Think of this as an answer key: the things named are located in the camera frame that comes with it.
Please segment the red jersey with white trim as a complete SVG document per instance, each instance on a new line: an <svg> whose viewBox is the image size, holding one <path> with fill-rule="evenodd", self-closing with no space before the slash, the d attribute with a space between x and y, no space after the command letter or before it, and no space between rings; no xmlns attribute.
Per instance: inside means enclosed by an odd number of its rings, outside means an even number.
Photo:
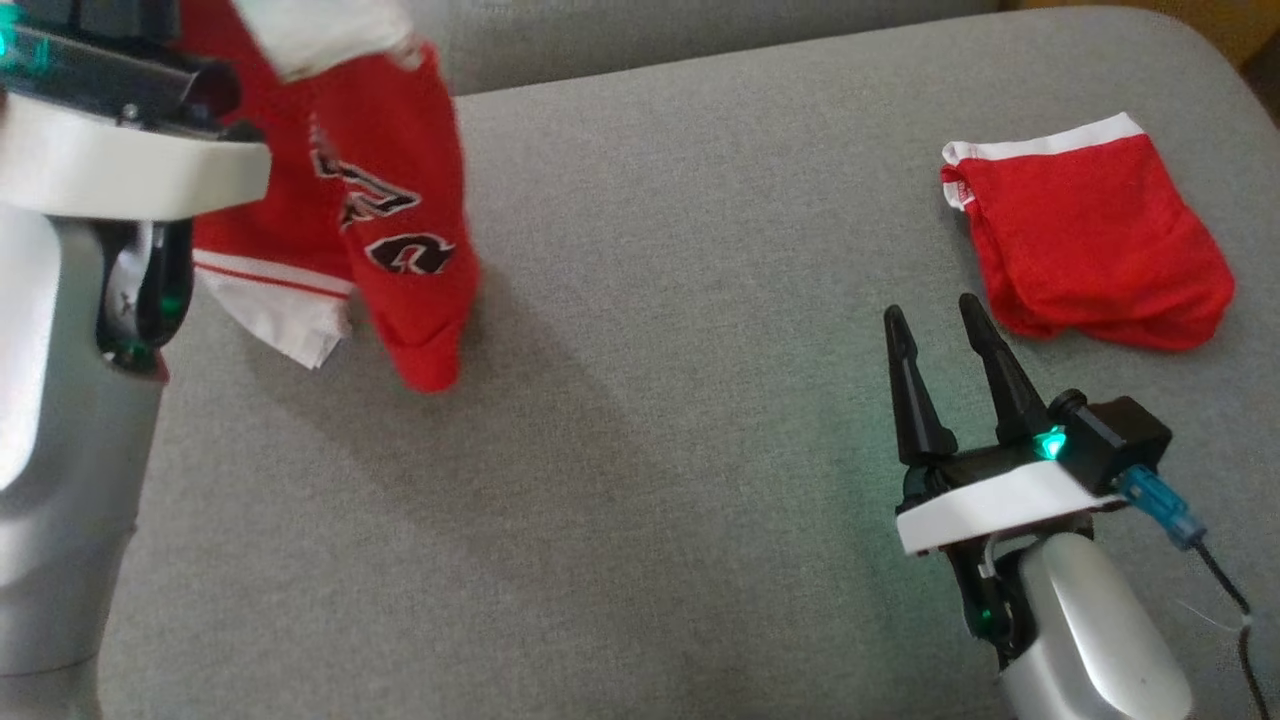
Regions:
<svg viewBox="0 0 1280 720"><path fill-rule="evenodd" d="M407 0L179 0L180 49L234 69L266 196L201 217L195 265L246 331L315 369L358 295L403 382L451 388L477 297L465 156Z"/></svg>

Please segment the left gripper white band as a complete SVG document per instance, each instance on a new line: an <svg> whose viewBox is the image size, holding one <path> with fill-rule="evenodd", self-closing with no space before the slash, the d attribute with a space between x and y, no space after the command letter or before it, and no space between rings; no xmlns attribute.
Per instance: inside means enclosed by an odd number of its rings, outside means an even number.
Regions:
<svg viewBox="0 0 1280 720"><path fill-rule="evenodd" d="M0 202L104 246L96 342L150 372L188 313L193 222L257 202L271 155L234 70L178 26L0 26Z"/></svg>

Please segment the large grey sofa seat cushion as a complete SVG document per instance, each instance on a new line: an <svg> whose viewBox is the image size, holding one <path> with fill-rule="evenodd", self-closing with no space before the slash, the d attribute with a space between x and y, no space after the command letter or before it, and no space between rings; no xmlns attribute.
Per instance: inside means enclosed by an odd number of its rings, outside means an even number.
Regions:
<svg viewBox="0 0 1280 720"><path fill-rule="evenodd" d="M113 720L995 720L906 557L882 313L995 436L952 140L1129 113L1236 296L1203 348L1015 340L1129 395L1253 603L1280 717L1280 128L1152 12L993 12L460 95L483 296L448 393L358 320L308 372L201 292L101 666Z"/></svg>

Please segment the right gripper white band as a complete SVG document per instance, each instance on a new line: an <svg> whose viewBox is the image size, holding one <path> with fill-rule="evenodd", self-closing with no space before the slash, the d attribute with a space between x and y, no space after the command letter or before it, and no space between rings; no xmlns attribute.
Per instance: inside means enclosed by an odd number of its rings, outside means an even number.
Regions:
<svg viewBox="0 0 1280 720"><path fill-rule="evenodd" d="M1034 439L1051 430L1044 402L982 301L960 296L980 357L1001 446L965 452L938 416L902 309L884 310L890 392L906 468L896 527L905 553L951 564L973 637L1001 661L1124 661L1128 587L1093 542L1092 515L1125 506L1093 496Z"/></svg>

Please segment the red shorts with white band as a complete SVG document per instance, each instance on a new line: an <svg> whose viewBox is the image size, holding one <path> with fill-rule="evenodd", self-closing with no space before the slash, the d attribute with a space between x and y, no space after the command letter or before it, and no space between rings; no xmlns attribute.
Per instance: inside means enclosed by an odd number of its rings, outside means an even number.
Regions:
<svg viewBox="0 0 1280 720"><path fill-rule="evenodd" d="M1165 352L1208 343L1236 283L1153 140L1126 113L1020 141L943 146L995 319Z"/></svg>

